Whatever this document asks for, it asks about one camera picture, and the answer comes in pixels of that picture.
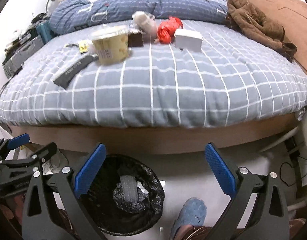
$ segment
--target floor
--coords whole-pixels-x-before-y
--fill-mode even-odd
[[[228,147],[221,150],[223,155],[233,160],[237,166],[245,166],[252,173],[267,175],[274,171],[279,175],[281,163],[290,161],[285,156],[287,152],[284,144],[268,150],[262,154],[257,150],[264,145],[274,141],[276,137],[265,138],[244,145]],[[81,153],[63,153],[73,164]],[[167,240],[174,220],[178,217],[179,211],[185,201],[191,197],[198,197],[204,200],[207,206],[206,226],[213,226],[227,204],[229,196],[224,195],[210,167],[204,159],[204,153],[188,153],[179,155],[132,155],[148,167],[153,169],[160,181],[165,181],[165,201],[164,211],[159,222],[151,229],[130,237],[125,240]],[[294,172],[286,165],[282,169],[282,176],[289,184],[295,180]],[[296,199],[296,186],[284,186],[287,204],[293,203]],[[252,194],[246,212],[239,223],[239,228],[243,228],[249,218],[255,201],[256,194]],[[118,237],[107,235],[109,240]]]

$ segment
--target blue duvet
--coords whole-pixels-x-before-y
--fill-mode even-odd
[[[50,16],[50,28],[66,34],[94,25],[132,19],[135,11],[145,11],[157,19],[180,19],[222,24],[227,15],[225,3],[214,0],[65,0]]]

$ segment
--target yellow tag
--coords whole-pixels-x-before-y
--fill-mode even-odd
[[[88,51],[89,45],[88,45],[87,40],[78,41],[78,45],[79,45],[79,51],[81,54]]]

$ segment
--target foot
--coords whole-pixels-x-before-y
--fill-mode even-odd
[[[170,234],[171,240],[175,239],[176,233],[180,233],[180,231],[184,231],[186,233],[191,226],[202,226],[206,215],[207,207],[201,199],[190,198],[187,200],[180,211],[178,219],[175,220],[175,223],[172,226]]]

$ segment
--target brown jacket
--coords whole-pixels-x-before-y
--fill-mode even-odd
[[[290,62],[297,52],[297,47],[285,36],[284,27],[248,0],[228,0],[227,26],[277,51]]]

